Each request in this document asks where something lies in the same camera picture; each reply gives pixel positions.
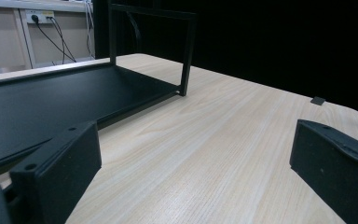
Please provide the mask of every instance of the power outlet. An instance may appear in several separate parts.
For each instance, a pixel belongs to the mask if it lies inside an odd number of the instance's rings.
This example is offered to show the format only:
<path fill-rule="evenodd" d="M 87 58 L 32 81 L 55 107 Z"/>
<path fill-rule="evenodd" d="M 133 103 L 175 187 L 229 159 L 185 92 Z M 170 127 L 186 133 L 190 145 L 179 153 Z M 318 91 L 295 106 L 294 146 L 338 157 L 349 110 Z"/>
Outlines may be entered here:
<path fill-rule="evenodd" d="M 54 18 L 54 12 L 46 10 L 25 10 L 25 15 L 28 23 L 34 23 L 31 18 L 33 15 L 37 16 L 39 23 L 53 23 L 51 20 L 48 20 L 48 17 Z"/>

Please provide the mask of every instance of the white wall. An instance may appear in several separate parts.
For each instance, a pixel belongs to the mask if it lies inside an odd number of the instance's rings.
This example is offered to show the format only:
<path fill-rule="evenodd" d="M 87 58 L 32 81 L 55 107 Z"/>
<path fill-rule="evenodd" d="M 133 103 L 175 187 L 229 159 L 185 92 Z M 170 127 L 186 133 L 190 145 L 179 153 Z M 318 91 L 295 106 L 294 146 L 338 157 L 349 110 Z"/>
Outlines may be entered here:
<path fill-rule="evenodd" d="M 27 23 L 25 9 L 57 10 L 54 17 L 62 29 L 63 38 L 77 62 L 92 60 L 87 48 L 87 21 L 83 3 L 16 2 L 0 0 L 0 73 L 18 71 L 62 63 L 62 53 L 49 42 L 35 24 Z M 40 24 L 48 37 L 62 47 L 62 41 L 53 24 Z M 94 55 L 93 32 L 89 33 Z M 65 57 L 65 63 L 72 61 Z"/>

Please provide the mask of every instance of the black metal shelf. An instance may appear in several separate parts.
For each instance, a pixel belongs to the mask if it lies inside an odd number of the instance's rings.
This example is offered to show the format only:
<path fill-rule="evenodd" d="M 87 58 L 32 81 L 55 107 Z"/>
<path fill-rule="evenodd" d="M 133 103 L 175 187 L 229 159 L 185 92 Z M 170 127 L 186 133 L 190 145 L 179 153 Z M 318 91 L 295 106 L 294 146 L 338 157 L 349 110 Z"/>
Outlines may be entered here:
<path fill-rule="evenodd" d="M 113 11 L 188 21 L 180 85 L 116 65 Z M 110 1 L 109 18 L 110 63 L 0 80 L 0 173 L 71 125 L 91 121 L 102 128 L 174 95 L 186 95 L 196 15 Z"/>

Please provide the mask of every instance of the dark background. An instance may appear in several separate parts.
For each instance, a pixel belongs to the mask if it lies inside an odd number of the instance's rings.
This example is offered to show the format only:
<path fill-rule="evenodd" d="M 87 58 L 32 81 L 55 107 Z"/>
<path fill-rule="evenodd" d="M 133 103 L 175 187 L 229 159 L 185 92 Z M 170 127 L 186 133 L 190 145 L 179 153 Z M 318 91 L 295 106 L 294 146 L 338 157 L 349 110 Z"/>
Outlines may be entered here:
<path fill-rule="evenodd" d="M 100 17 L 96 4 L 102 2 L 94 2 Z M 157 3 L 162 9 L 197 13 L 194 66 L 358 110 L 358 1 L 118 2 L 140 7 Z M 119 17 L 118 54 L 136 52 L 133 26 L 127 15 Z M 137 15 L 134 19 L 143 53 L 183 60 L 185 24 Z M 107 26 L 103 21 L 96 23 L 96 49 L 97 24 Z"/>

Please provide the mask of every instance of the wooden table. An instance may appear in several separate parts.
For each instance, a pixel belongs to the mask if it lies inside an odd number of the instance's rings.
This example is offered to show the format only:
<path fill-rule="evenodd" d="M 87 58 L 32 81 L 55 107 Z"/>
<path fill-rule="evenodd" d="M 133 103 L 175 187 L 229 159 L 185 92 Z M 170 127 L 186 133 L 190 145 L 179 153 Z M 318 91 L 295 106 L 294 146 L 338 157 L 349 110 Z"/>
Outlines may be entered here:
<path fill-rule="evenodd" d="M 117 64 L 180 83 L 179 63 L 133 54 Z M 310 100 L 191 67 L 186 97 L 99 131 L 102 169 L 67 223 L 343 223 L 291 170 L 289 158 L 298 119 L 358 140 L 358 112 Z M 10 183 L 7 175 L 0 183 Z"/>

